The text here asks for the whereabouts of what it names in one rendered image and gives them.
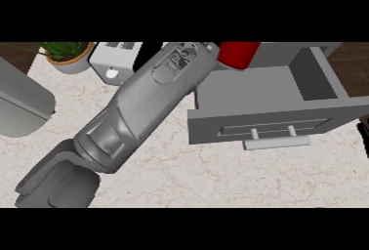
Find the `grey rounded appliance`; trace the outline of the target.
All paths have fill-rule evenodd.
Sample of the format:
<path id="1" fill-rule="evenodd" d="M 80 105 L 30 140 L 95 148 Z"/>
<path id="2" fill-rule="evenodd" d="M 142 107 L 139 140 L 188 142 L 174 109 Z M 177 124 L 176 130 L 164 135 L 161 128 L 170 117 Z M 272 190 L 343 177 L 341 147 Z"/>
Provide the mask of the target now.
<path id="1" fill-rule="evenodd" d="M 30 135 L 55 113 L 50 91 L 0 57 L 0 135 Z"/>

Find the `grey drawer front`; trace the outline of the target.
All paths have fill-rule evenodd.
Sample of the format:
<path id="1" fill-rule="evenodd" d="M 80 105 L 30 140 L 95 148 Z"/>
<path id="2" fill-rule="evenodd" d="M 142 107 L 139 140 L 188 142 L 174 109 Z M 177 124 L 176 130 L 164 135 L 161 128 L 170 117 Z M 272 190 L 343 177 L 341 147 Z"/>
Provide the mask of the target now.
<path id="1" fill-rule="evenodd" d="M 289 125 L 298 136 L 325 134 L 366 114 L 369 97 L 199 108 L 188 111 L 189 144 L 251 140 L 253 129 L 261 139 L 288 137 Z"/>

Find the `red can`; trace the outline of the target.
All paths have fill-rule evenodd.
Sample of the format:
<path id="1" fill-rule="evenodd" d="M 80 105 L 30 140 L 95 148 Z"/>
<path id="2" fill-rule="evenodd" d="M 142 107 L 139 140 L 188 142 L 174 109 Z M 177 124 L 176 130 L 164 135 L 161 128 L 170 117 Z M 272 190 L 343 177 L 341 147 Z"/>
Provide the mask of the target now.
<path id="1" fill-rule="evenodd" d="M 219 47 L 219 62 L 238 70 L 244 70 L 254 58 L 260 42 L 222 42 Z"/>

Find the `green plant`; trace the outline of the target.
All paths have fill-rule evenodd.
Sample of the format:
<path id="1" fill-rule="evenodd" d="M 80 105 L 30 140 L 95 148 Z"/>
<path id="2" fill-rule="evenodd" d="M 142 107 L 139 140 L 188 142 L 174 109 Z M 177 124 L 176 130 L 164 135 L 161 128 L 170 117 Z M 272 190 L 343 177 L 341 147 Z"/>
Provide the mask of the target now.
<path id="1" fill-rule="evenodd" d="M 0 43 L 0 46 L 11 47 L 36 54 L 44 55 L 55 62 L 65 62 L 77 58 L 87 49 L 87 42 L 37 42 L 36 45 L 44 50 L 40 52 L 11 43 Z"/>

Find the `pale plant pot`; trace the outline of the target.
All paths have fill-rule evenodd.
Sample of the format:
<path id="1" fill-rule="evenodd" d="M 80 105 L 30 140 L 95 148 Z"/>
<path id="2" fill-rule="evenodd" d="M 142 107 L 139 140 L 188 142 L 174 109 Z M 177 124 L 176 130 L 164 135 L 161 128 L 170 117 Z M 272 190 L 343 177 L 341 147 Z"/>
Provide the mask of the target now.
<path id="1" fill-rule="evenodd" d="M 87 48 L 83 53 L 65 62 L 58 62 L 52 58 L 47 58 L 47 61 L 53 67 L 65 74 L 77 74 L 86 71 L 92 66 L 89 63 L 89 57 L 93 51 L 95 43 L 87 43 Z"/>

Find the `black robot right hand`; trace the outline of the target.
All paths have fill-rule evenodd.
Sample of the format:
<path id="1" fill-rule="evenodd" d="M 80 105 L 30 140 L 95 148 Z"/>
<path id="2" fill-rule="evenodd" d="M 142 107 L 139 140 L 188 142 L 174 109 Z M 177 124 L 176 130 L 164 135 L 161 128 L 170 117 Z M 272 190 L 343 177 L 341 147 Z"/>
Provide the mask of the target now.
<path id="1" fill-rule="evenodd" d="M 357 123 L 357 131 L 360 133 L 363 143 L 369 145 L 369 128 L 363 123 Z"/>

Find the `grey cabinet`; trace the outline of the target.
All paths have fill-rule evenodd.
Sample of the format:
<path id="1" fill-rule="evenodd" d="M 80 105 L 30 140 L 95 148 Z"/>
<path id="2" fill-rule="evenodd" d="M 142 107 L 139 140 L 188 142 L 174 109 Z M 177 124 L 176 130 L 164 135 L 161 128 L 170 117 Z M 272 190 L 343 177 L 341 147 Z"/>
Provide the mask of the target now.
<path id="1" fill-rule="evenodd" d="M 319 47 L 328 57 L 338 46 L 340 42 L 263 42 L 248 67 L 285 66 L 291 63 L 300 50 L 310 47 Z"/>

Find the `grey open drawer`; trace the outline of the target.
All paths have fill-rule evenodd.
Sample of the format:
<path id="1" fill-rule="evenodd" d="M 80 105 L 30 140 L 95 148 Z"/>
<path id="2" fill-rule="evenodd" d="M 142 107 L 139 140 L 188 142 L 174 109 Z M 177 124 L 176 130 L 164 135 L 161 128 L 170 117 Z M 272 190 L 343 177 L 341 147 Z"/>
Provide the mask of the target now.
<path id="1" fill-rule="evenodd" d="M 346 96 L 322 47 L 301 48 L 282 65 L 214 71 L 196 90 L 198 110 L 222 111 Z"/>

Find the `white box appliance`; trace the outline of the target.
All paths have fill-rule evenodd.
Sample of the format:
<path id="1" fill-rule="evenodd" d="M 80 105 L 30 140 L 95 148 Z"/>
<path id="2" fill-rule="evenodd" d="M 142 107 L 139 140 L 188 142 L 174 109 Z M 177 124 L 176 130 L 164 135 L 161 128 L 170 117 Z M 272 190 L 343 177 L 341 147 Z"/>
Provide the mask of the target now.
<path id="1" fill-rule="evenodd" d="M 98 42 L 90 55 L 90 65 L 108 85 L 120 86 L 134 74 L 134 62 L 142 42 Z"/>

